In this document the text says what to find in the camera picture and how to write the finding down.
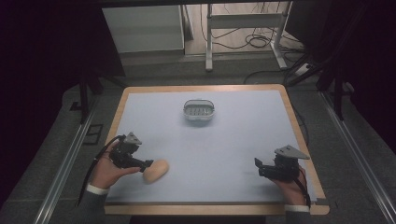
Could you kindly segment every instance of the aluminum rail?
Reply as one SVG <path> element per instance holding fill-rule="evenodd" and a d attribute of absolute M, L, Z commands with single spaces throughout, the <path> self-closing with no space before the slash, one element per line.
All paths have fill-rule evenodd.
<path fill-rule="evenodd" d="M 50 222 L 50 217 L 52 216 L 53 210 L 55 209 L 56 203 L 61 196 L 61 192 L 64 189 L 64 184 L 70 171 L 73 167 L 74 161 L 78 154 L 79 148 L 81 147 L 82 141 L 88 131 L 91 124 L 93 115 L 95 113 L 95 108 L 99 102 L 99 96 L 94 95 L 91 100 L 90 114 L 88 115 L 84 124 L 81 124 L 78 128 L 78 132 L 73 139 L 72 144 L 64 156 L 64 160 L 61 163 L 58 173 L 54 177 L 51 186 L 49 187 L 49 192 L 46 195 L 40 209 L 38 210 L 37 216 L 35 217 L 35 224 L 44 224 Z"/>
<path fill-rule="evenodd" d="M 376 202 L 379 205 L 379 208 L 385 216 L 385 219 L 388 221 L 388 223 L 396 223 L 396 209 L 392 199 L 389 197 L 384 186 L 376 177 L 375 173 L 370 167 L 370 164 L 364 158 L 359 145 L 356 143 L 347 125 L 342 120 L 340 120 L 333 111 L 332 100 L 330 99 L 330 96 L 327 93 L 321 91 L 319 92 L 319 95 L 326 104 L 332 121 L 336 125 L 338 132 L 342 135 L 346 147 L 348 148 L 353 160 L 356 162 L 356 165 L 358 166 L 364 181 L 372 192 Z"/>

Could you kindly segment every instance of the human hand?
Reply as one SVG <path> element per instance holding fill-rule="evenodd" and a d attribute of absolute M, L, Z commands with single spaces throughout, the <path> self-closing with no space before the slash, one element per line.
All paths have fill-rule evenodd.
<path fill-rule="evenodd" d="M 298 180 L 303 184 L 306 188 L 306 179 L 305 179 L 305 169 L 299 166 L 300 174 L 298 176 Z M 273 181 L 281 190 L 286 199 L 286 204 L 290 205 L 306 205 L 305 197 L 303 192 L 298 187 L 298 185 L 293 181 L 280 181 L 275 179 L 270 179 Z"/>
<path fill-rule="evenodd" d="M 114 142 L 107 149 L 103 156 L 99 159 L 96 164 L 91 185 L 99 189 L 109 189 L 113 186 L 122 176 L 134 174 L 140 171 L 140 167 L 130 167 L 121 169 L 114 165 L 111 159 L 108 157 L 111 148 L 116 146 L 119 142 Z"/>

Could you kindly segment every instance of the sleeve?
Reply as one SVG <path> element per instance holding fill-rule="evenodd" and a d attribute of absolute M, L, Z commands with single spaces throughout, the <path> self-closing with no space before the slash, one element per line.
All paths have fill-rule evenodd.
<path fill-rule="evenodd" d="M 313 223 L 309 207 L 303 205 L 285 205 L 287 224 Z"/>
<path fill-rule="evenodd" d="M 105 201 L 108 189 L 88 185 L 80 204 L 71 214 L 69 223 L 105 224 Z"/>

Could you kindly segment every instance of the white shirt cuff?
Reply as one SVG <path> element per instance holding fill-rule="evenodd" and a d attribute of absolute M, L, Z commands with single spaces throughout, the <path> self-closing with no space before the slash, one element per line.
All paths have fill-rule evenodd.
<path fill-rule="evenodd" d="M 99 189 L 95 186 L 92 186 L 91 184 L 88 184 L 87 191 L 89 191 L 90 193 L 97 194 L 97 195 L 105 195 L 105 194 L 108 194 L 109 189 Z"/>
<path fill-rule="evenodd" d="M 285 204 L 285 211 L 288 211 L 288 212 L 309 212 L 309 207 L 305 206 L 305 205 Z"/>

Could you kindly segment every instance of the dark background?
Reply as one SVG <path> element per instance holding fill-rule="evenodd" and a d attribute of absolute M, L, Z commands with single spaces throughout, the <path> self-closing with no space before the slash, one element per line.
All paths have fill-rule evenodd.
<path fill-rule="evenodd" d="M 369 6 L 339 61 L 345 81 L 355 89 L 352 102 L 394 151 L 395 2 Z M 124 74 L 99 6 L 7 0 L 0 8 L 3 203 L 55 121 L 63 93 L 81 76 L 99 76 L 97 70 Z M 349 10 L 353 1 L 333 1 L 321 38 L 341 29 Z M 323 45 L 317 59 L 336 40 Z"/>

